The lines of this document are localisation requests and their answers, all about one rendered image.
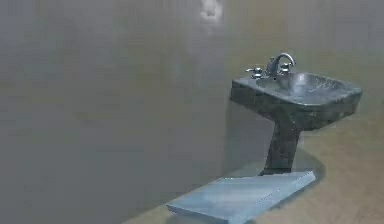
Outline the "chrome sink faucet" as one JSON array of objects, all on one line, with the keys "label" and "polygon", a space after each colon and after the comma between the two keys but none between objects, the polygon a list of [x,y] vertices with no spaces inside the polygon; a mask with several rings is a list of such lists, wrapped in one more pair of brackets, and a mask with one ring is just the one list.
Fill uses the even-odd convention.
[{"label": "chrome sink faucet", "polygon": [[280,64],[280,60],[282,58],[286,58],[289,60],[288,63],[283,63],[282,64],[282,70],[284,72],[288,72],[290,70],[291,66],[296,65],[295,59],[288,53],[282,52],[279,55],[275,57],[271,57],[269,59],[269,62],[266,65],[266,68],[260,68],[260,67],[255,67],[255,68],[248,68],[246,69],[246,72],[251,73],[251,78],[252,79],[257,79],[257,78],[266,78],[266,77],[276,77],[278,75],[278,68]]}]

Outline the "pale blue flat floor mat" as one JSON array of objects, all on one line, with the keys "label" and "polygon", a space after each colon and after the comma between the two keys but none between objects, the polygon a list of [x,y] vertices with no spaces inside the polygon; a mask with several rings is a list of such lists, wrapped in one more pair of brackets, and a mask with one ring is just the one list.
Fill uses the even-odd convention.
[{"label": "pale blue flat floor mat", "polygon": [[245,224],[315,180],[312,171],[220,178],[169,201],[166,206],[177,214],[222,224]]}]

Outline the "dark stone pedestal sink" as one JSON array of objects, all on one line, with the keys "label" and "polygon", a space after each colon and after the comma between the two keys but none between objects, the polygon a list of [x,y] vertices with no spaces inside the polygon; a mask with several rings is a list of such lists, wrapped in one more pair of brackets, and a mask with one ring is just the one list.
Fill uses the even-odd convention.
[{"label": "dark stone pedestal sink", "polygon": [[230,100],[274,122],[262,173],[292,171],[300,134],[354,114],[363,90],[343,80],[309,72],[232,81]]}]

